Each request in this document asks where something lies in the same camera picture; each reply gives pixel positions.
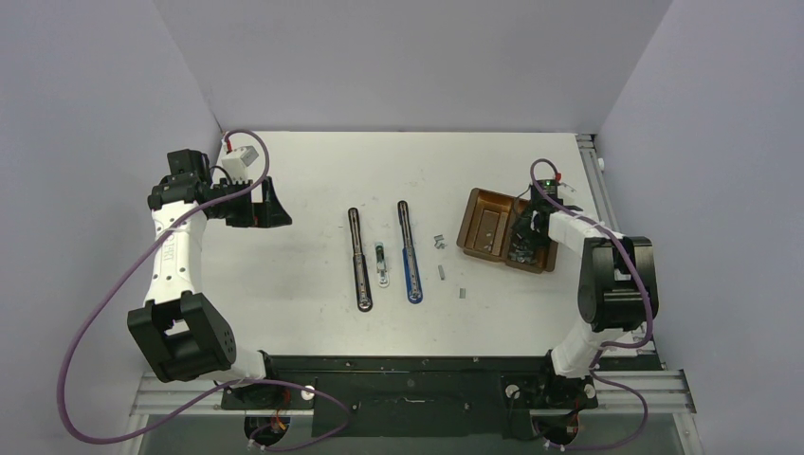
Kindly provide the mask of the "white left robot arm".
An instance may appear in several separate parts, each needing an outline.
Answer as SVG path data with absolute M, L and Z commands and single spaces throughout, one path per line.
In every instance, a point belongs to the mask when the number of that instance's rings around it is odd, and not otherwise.
M 168 154 L 170 172 L 148 197 L 155 236 L 162 243 L 143 305 L 129 312 L 127 326 L 160 381 L 247 380 L 248 399 L 269 408 L 281 399 L 283 382 L 270 373 L 268 355 L 239 346 L 233 329 L 202 292 L 202 240 L 210 219 L 233 228 L 292 223 L 270 178 L 261 184 L 261 200 L 253 201 L 247 170 L 258 156 L 252 146 L 234 149 L 220 159 L 223 177 L 214 180 L 207 155 L 194 150 Z

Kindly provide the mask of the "grey staple strip cluster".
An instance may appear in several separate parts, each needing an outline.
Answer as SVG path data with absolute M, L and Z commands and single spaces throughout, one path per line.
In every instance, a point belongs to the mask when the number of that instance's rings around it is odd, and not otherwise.
M 436 249 L 444 249 L 446 246 L 446 239 L 443 234 L 439 234 L 434 237 L 434 247 Z

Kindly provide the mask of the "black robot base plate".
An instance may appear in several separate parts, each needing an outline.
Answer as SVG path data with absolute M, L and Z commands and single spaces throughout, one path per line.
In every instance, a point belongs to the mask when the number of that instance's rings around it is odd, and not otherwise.
M 312 414 L 312 433 L 344 437 L 546 438 L 568 444 L 583 411 L 602 410 L 606 391 L 635 392 L 655 361 L 606 360 L 595 376 L 565 378 L 547 356 L 293 356 L 267 360 L 267 385 L 225 389 L 224 410 L 255 412 L 247 428 L 270 424 L 273 444 L 294 411 Z

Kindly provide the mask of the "black stapler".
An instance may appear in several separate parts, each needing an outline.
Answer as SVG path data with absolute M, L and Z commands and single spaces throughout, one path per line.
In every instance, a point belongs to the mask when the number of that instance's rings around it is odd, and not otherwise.
M 368 279 L 365 253 L 363 251 L 361 225 L 357 208 L 349 208 L 347 211 L 351 245 L 353 250 L 353 268 L 356 288 L 356 306 L 360 312 L 367 313 L 372 310 L 374 304 L 372 299 L 371 287 Z

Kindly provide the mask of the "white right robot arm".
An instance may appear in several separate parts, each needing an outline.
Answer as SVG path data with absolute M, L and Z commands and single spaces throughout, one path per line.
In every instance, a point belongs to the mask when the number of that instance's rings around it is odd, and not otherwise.
M 640 327 L 652 329 L 659 307 L 655 261 L 650 239 L 624 236 L 576 209 L 533 197 L 514 218 L 510 247 L 523 254 L 551 244 L 568 247 L 580 259 L 578 316 L 548 352 L 536 393 L 548 408 L 569 408 L 594 399 L 590 373 L 603 353 L 639 349 L 649 341 L 649 335 L 623 338 Z

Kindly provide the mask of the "brown wooden tray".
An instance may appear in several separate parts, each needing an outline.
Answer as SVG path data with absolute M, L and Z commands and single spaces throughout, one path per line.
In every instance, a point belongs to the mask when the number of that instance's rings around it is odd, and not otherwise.
M 515 198 L 528 200 L 524 195 L 511 196 L 480 188 L 473 189 L 467 200 L 457 246 L 467 256 L 529 273 L 554 271 L 557 261 L 557 243 L 554 241 L 548 251 L 539 254 L 539 262 L 536 264 L 517 264 L 508 259 L 510 228 L 513 223 L 512 204 Z

